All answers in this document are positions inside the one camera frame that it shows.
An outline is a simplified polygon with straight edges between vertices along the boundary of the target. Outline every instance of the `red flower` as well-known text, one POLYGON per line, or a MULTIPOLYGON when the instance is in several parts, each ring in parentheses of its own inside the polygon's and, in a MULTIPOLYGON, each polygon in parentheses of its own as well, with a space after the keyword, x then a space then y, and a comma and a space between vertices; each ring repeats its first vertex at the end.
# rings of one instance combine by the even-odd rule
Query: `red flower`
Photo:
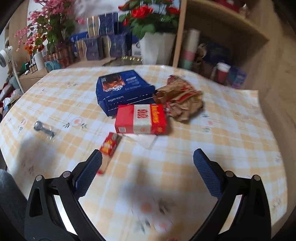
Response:
POLYGON ((129 4, 124 4, 124 5, 120 5, 118 6, 118 9, 121 11, 126 11, 128 10, 129 4))
POLYGON ((144 18, 146 17, 148 14, 153 12, 153 8, 148 7, 147 5, 139 7, 137 9, 133 9, 131 11, 131 16, 133 18, 144 18))
POLYGON ((174 15, 179 15, 180 14, 180 10, 175 8, 175 7, 166 7, 165 9, 170 14, 174 14, 174 15))
POLYGON ((126 18, 126 19, 123 21, 123 25, 124 25, 124 26, 127 26, 127 24, 128 24, 128 18, 126 18))

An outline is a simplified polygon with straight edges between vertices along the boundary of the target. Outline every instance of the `gold tray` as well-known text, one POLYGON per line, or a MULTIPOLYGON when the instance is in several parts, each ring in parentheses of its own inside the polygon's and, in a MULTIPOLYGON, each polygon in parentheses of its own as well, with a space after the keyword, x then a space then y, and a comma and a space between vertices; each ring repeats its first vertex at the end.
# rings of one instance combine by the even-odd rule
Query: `gold tray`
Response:
POLYGON ((103 64, 103 66, 124 66, 124 65, 141 65, 142 58, 135 56, 122 56, 103 64))

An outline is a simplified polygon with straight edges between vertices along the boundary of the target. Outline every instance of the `white wall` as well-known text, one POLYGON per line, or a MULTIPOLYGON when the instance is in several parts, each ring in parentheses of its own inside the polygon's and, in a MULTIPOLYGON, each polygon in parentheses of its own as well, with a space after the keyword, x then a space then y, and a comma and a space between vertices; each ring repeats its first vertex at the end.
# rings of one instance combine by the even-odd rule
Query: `white wall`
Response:
MULTIPOLYGON (((118 12, 118 6, 125 3, 125 0, 76 0, 75 15, 82 16, 85 19, 94 15, 100 15, 107 12, 118 12)), ((174 6, 179 7, 179 0, 174 0, 174 6)), ((28 13, 34 10, 41 10, 42 6, 30 0, 28 13)), ((87 25, 76 25, 75 33, 87 31, 87 25)))
MULTIPOLYGON (((3 29, 1 35, 0 35, 0 50, 4 49, 5 47, 5 29, 3 29)), ((2 89, 7 77, 8 77, 8 66, 5 66, 4 68, 2 68, 0 66, 0 89, 2 89)))

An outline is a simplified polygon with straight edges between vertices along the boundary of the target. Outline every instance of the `crumpled paper bag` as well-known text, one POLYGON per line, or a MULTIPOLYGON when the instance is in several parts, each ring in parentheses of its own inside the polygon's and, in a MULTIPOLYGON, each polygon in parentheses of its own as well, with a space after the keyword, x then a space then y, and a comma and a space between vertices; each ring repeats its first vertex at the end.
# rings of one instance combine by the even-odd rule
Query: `crumpled paper bag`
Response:
POLYGON ((171 75, 168 84, 156 90, 153 99, 167 108, 167 113, 176 121, 187 121, 190 116, 203 107, 202 91, 179 76, 171 75))

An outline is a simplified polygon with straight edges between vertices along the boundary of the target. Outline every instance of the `blue textured grip pad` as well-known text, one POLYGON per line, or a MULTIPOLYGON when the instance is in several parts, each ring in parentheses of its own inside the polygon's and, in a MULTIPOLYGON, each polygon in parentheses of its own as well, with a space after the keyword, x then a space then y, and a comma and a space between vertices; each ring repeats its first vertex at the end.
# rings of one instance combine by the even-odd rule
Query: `blue textured grip pad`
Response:
POLYGON ((102 159, 102 153, 98 151, 76 179, 75 197, 77 199, 79 197, 83 197, 86 194, 87 190, 89 189, 89 186, 91 185, 92 180, 96 176, 98 169, 102 165, 102 159))
POLYGON ((198 172, 200 173, 204 183, 206 184, 209 192, 212 196, 217 197, 218 199, 222 196, 221 181, 213 171, 210 163, 210 160, 205 159, 200 153, 199 150, 195 150, 193 153, 193 163, 196 166, 198 172))

